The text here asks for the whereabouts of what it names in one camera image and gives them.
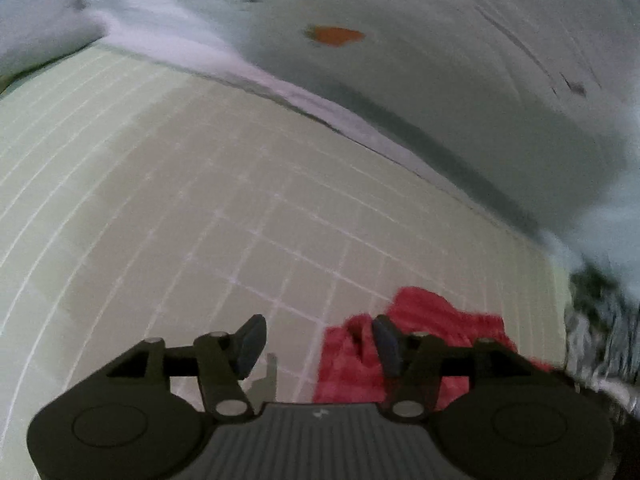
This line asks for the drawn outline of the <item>light blue carrot-print sheet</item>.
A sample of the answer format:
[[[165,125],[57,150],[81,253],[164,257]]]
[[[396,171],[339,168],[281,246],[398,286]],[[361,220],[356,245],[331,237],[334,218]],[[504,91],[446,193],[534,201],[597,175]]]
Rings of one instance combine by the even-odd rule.
[[[268,89],[639,283],[639,0],[1,0],[1,45],[103,39]]]

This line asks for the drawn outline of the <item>green grid cutting mat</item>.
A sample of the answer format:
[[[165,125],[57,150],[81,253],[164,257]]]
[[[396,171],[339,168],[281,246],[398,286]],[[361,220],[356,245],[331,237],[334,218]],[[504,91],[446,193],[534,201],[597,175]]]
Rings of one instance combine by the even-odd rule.
[[[146,336],[255,313],[251,393],[307,402],[324,330],[419,286],[564,359],[566,275],[490,214],[305,116],[93,47],[1,97],[1,474],[44,404]]]

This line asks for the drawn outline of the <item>red checkered cloth garment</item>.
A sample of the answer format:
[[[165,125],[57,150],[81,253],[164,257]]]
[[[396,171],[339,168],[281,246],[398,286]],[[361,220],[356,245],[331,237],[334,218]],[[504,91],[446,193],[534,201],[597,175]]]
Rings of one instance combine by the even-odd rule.
[[[489,338],[510,351],[516,349],[500,316],[463,312],[434,292],[403,287],[378,318],[358,314],[326,329],[312,400],[383,402],[414,361],[422,334],[450,348],[470,348],[480,338]]]

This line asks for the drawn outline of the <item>dark plaid shirt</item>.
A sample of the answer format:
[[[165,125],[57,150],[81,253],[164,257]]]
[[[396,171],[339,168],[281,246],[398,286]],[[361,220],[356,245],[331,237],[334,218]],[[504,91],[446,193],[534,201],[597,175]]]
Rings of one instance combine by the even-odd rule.
[[[632,411],[639,406],[639,301],[588,262],[570,274],[565,369]]]

